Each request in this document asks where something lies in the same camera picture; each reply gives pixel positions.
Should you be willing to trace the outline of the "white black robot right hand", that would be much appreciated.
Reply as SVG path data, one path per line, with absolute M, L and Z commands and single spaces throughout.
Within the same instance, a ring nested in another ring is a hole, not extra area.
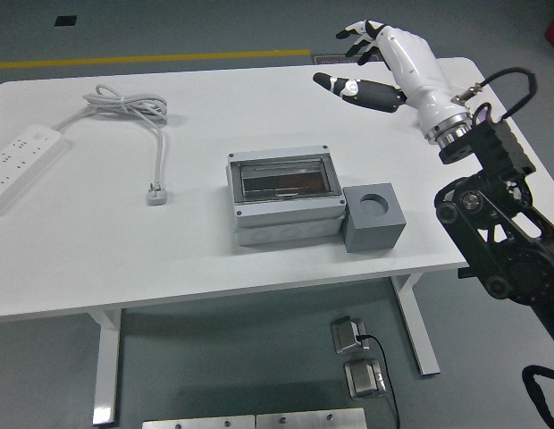
M 468 109 L 452 101 L 452 91 L 427 42 L 417 35 L 385 24 L 364 20 L 347 26 L 336 38 L 356 35 L 347 51 L 361 53 L 363 65 L 379 55 L 392 72 L 397 86 L 369 80 L 332 77 L 318 72 L 313 80 L 322 88 L 352 105 L 394 113 L 402 105 L 416 109 L 424 138 L 444 145 L 471 129 Z

